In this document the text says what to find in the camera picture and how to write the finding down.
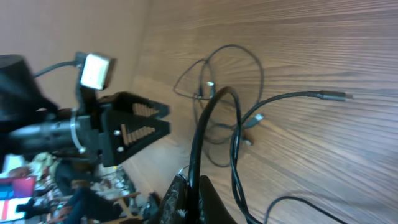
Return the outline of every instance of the wire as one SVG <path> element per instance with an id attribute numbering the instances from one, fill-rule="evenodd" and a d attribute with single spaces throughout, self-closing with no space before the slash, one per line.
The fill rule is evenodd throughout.
<path id="1" fill-rule="evenodd" d="M 43 69 L 43 70 L 37 72 L 36 74 L 33 75 L 33 77 L 34 77 L 34 78 L 37 78 L 37 77 L 39 77 L 39 76 L 42 76 L 42 75 L 46 74 L 47 72 L 51 72 L 52 70 L 57 69 L 57 68 L 60 68 L 60 67 L 63 67 L 63 66 L 69 66 L 69 65 L 70 65 L 70 66 L 77 66 L 77 63 L 78 63 L 78 62 L 77 62 L 76 60 L 70 61 L 70 62 L 56 63 L 55 65 L 51 65 L 51 66 L 49 66 L 48 68 L 45 68 L 45 69 Z"/>
<path id="2" fill-rule="evenodd" d="M 207 124 L 210 120 L 211 113 L 213 112 L 216 104 L 220 101 L 222 97 L 226 94 L 232 95 L 234 99 L 234 103 L 236 106 L 236 127 L 234 129 L 234 133 L 231 138 L 231 145 L 229 151 L 229 159 L 231 164 L 232 170 L 232 191 L 234 195 L 234 199 L 236 204 L 238 205 L 239 209 L 242 211 L 243 215 L 246 218 L 247 223 L 262 223 L 259 220 L 255 219 L 250 213 L 248 209 L 248 205 L 246 203 L 246 198 L 244 196 L 243 186 L 241 184 L 237 166 L 238 166 L 238 155 L 239 155 L 239 147 L 240 147 L 240 140 L 241 140 L 241 132 L 242 132 L 242 124 L 253 114 L 258 108 L 271 103 L 276 100 L 281 100 L 285 98 L 297 97 L 297 96 L 308 96 L 308 97 L 315 97 L 324 100 L 338 100 L 343 101 L 346 99 L 345 93 L 340 92 L 330 92 L 330 91 L 301 91 L 301 92 L 294 92 L 294 93 L 286 93 L 278 96 L 273 96 L 269 99 L 262 100 L 259 103 L 256 103 L 242 118 L 241 118 L 241 109 L 239 103 L 239 96 L 238 94 L 231 88 L 231 87 L 224 87 L 220 91 L 216 93 L 216 95 L 208 102 L 205 109 L 203 110 L 199 122 L 197 124 L 197 129 L 195 131 L 195 135 L 193 137 L 192 142 L 192 150 L 190 156 L 190 166 L 188 172 L 188 198 L 187 198 L 187 207 L 188 211 L 197 211 L 198 210 L 198 198 L 199 198 L 199 180 L 200 180 L 200 156 L 201 150 L 203 147 L 203 142 L 205 138 L 205 132 Z M 339 218 L 335 217 L 334 215 L 322 210 L 321 208 L 317 207 L 316 205 L 297 197 L 282 197 L 278 198 L 276 201 L 271 203 L 270 207 L 267 209 L 265 223 L 268 221 L 269 213 L 273 206 L 285 199 L 297 200 L 299 202 L 306 203 L 307 205 L 311 206 L 315 210 L 325 214 L 326 216 L 330 217 L 336 222 L 345 223 L 344 221 L 340 220 Z M 197 214 L 190 212 L 188 213 L 188 222 L 193 223 L 197 219 Z"/>
<path id="3" fill-rule="evenodd" d="M 242 47 L 242 46 L 237 45 L 237 44 L 227 44 L 227 45 L 221 46 L 221 47 L 217 48 L 214 52 L 212 52 L 207 58 L 203 58 L 203 59 L 197 60 L 195 63 L 193 63 L 191 66 L 189 66 L 189 67 L 179 76 L 179 78 L 177 79 L 175 85 L 173 86 L 173 92 L 174 92 L 174 93 L 176 93 L 177 95 L 180 95 L 180 96 L 182 96 L 182 97 L 186 97 L 186 98 L 192 99 L 192 103 L 193 103 L 193 105 L 192 105 L 192 106 L 193 106 L 193 115 L 194 115 L 195 123 L 196 123 L 196 124 L 198 123 L 198 115 L 197 115 L 197 110 L 196 110 L 196 108 L 195 108 L 195 102 L 196 102 L 196 100 L 199 102 L 199 105 L 200 105 L 201 109 L 204 110 L 205 107 L 204 107 L 202 101 L 203 101 L 203 100 L 204 100 L 204 101 L 209 101 L 209 100 L 211 100 L 211 98 L 212 98 L 212 97 L 214 96 L 214 94 L 216 93 L 215 74 L 214 74 L 213 70 L 211 69 L 210 60 L 211 60 L 211 58 L 213 58 L 213 56 L 214 56 L 215 54 L 217 54 L 217 52 L 219 52 L 220 50 L 223 50 L 223 49 L 225 49 L 225 48 L 229 48 L 229 47 L 241 49 L 241 50 L 243 50 L 244 52 L 246 52 L 248 55 L 250 55 L 250 56 L 253 58 L 254 62 L 256 63 L 256 65 L 257 65 L 258 68 L 259 68 L 259 78 L 260 78 L 260 82 L 259 82 L 259 91 L 258 91 L 258 96 L 257 96 L 257 99 L 256 99 L 256 101 L 255 101 L 255 104 L 256 104 L 256 103 L 259 103 L 259 101 L 260 101 L 260 99 L 261 99 L 261 97 L 262 97 L 262 92 L 263 92 L 263 89 L 264 89 L 264 69 L 263 69 L 263 67 L 262 67 L 261 61 L 257 58 L 257 56 L 254 55 L 254 54 L 253 54 L 250 50 L 248 50 L 247 48 Z M 192 96 L 189 96 L 189 95 L 186 95 L 186 94 L 183 94 L 183 93 L 178 92 L 178 91 L 177 91 L 177 86 L 178 86 L 178 84 L 180 83 L 181 79 L 182 79 L 189 71 L 191 71 L 196 65 L 198 65 L 199 63 L 202 63 L 202 62 L 203 62 L 203 65 L 202 65 L 201 70 L 200 70 L 200 73 L 199 73 L 198 93 L 194 93 Z M 204 97 L 203 97 L 203 76 L 204 76 L 205 68 L 208 68 L 208 69 L 209 69 L 209 72 L 210 72 L 210 80 L 211 80 L 211 82 L 213 83 L 213 86 L 210 87 L 210 88 L 211 88 L 211 95 L 210 95 L 209 98 L 204 98 Z M 230 102 L 228 102 L 228 101 L 226 101 L 226 100 L 220 100 L 220 101 L 221 101 L 222 103 L 224 103 L 224 104 L 227 104 L 227 105 L 230 105 L 230 106 L 234 106 L 233 103 L 230 103 Z M 209 130 L 211 130 L 211 129 L 213 129 L 213 128 L 224 128 L 224 129 L 228 129 L 228 130 L 232 130 L 232 131 L 233 131 L 233 130 L 235 129 L 235 126 L 236 126 L 236 124 L 228 125 L 228 124 L 223 124 L 223 123 L 217 123 L 216 121 L 213 121 L 212 119 L 210 119 L 210 123 L 211 123 L 212 125 L 207 129 L 207 131 L 209 131 Z M 244 125 L 244 126 L 243 126 L 243 129 L 252 128 L 254 125 L 250 125 L 250 126 L 245 126 L 245 125 Z M 227 143 L 230 139 L 231 139 L 231 136 L 229 136 L 229 137 L 227 137 L 227 138 L 223 138 L 223 139 L 213 139 L 213 138 L 211 138 L 210 136 L 205 135 L 205 141 L 208 142 L 208 143 L 210 143 L 210 144 L 214 144 L 214 145 L 220 145 L 220 144 Z M 215 162 L 215 161 L 211 158 L 211 156 L 210 156 L 210 150 L 206 150 L 206 151 L 205 151 L 205 156 L 208 158 L 208 160 L 209 160 L 213 165 L 215 165 L 215 166 L 217 166 L 217 167 L 229 167 L 229 166 L 230 166 L 229 163 L 227 163 L 227 164 L 220 164 L 220 163 Z"/>

